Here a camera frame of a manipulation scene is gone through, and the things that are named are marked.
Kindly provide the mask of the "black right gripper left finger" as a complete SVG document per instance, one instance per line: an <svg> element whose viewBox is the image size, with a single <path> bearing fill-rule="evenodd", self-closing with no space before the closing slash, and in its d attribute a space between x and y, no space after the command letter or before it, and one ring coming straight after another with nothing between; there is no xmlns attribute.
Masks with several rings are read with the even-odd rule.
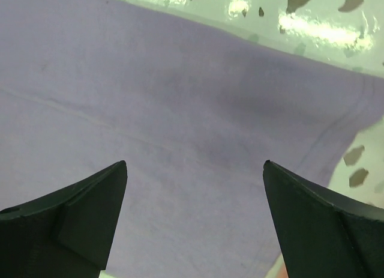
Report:
<svg viewBox="0 0 384 278"><path fill-rule="evenodd" d="M116 162L1 211L1 277L98 277L106 269L127 185Z"/></svg>

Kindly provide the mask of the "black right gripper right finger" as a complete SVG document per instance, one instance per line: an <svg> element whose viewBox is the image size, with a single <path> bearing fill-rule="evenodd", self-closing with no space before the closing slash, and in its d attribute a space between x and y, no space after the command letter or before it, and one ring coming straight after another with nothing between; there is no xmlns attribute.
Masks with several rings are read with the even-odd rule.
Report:
<svg viewBox="0 0 384 278"><path fill-rule="evenodd" d="M383 209L270 160L263 183L289 277L383 277Z"/></svg>

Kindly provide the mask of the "lavender purple t-shirt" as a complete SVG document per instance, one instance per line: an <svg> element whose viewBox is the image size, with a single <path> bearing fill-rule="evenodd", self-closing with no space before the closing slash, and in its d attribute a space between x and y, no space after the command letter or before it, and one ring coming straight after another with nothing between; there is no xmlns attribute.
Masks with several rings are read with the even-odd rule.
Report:
<svg viewBox="0 0 384 278"><path fill-rule="evenodd" d="M266 160L383 207L383 0L1 0L1 208L119 160L114 277L274 277Z"/></svg>

